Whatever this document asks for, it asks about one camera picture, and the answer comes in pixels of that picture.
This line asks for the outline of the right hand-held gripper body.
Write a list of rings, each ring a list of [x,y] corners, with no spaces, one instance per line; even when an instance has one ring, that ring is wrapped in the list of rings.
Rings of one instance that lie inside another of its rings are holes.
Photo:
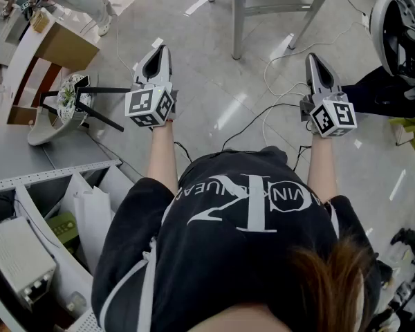
[[[301,121],[310,122],[311,131],[322,138],[340,137],[358,126],[353,104],[346,93],[307,95],[299,106]]]

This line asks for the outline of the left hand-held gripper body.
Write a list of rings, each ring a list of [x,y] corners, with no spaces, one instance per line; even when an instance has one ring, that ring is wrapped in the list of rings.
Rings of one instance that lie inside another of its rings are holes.
[[[162,127],[176,115],[177,90],[171,76],[147,81],[135,77],[136,90],[125,93],[125,116],[139,127]]]

